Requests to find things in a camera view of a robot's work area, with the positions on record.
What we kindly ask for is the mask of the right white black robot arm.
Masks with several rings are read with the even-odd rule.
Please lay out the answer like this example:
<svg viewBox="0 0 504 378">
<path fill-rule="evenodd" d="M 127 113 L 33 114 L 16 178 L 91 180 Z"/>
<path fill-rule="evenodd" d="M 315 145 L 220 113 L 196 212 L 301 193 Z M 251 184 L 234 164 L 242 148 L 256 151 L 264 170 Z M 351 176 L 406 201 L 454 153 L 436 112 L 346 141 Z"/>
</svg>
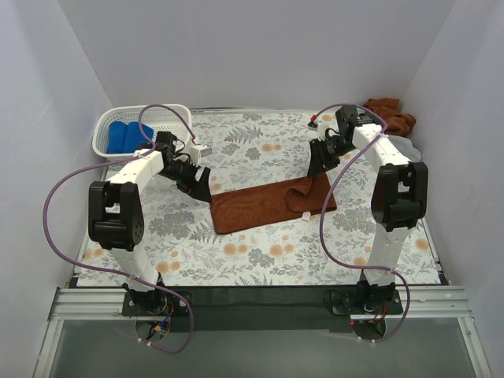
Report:
<svg viewBox="0 0 504 378">
<path fill-rule="evenodd" d="M 326 295 L 335 315 L 401 314 L 395 281 L 399 256 L 407 236 L 427 208 L 428 167 L 404 156 L 389 140 L 386 121 L 363 106 L 335 104 L 335 121 L 323 121 L 320 110 L 311 116 L 309 128 L 317 131 L 310 141 L 308 175 L 334 169 L 340 158 L 355 151 L 376 173 L 371 213 L 376 224 L 372 251 L 366 265 L 348 264 L 361 276 L 355 285 L 330 290 Z"/>
</svg>

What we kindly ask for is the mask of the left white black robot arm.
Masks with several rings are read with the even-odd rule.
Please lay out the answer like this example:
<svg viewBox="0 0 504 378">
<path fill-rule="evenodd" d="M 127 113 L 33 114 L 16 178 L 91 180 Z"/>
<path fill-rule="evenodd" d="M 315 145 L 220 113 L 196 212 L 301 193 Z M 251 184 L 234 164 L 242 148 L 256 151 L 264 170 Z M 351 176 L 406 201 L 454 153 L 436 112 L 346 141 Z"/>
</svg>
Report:
<svg viewBox="0 0 504 378">
<path fill-rule="evenodd" d="M 128 162 L 107 181 L 95 181 L 89 188 L 88 233 L 92 241 L 108 250 L 122 272 L 131 276 L 123 288 L 134 305 L 149 314 L 162 313 L 168 304 L 167 294 L 160 289 L 161 275 L 153 267 L 146 253 L 136 246 L 145 232 L 141 192 L 157 175 L 176 183 L 179 191 L 191 198 L 211 203 L 209 190 L 210 169 L 205 167 L 199 178 L 200 167 L 188 159 L 180 159 L 183 151 L 176 150 L 177 137 L 171 132 L 159 132 L 154 142 L 140 143 Z"/>
</svg>

